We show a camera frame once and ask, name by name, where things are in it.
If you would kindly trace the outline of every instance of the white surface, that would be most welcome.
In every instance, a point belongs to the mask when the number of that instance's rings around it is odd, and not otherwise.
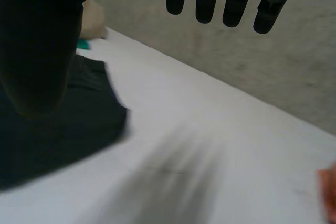
[[[0,223],[324,223],[315,171],[334,136],[114,31],[92,47],[130,135],[0,194]]]

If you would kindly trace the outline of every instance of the dark fabric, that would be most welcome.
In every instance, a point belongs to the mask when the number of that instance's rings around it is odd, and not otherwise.
[[[28,182],[116,143],[127,110],[104,63],[74,57],[64,101],[43,120],[19,116],[0,87],[0,190]]]
[[[0,189],[115,143],[127,111],[76,56],[84,0],[0,0]]]

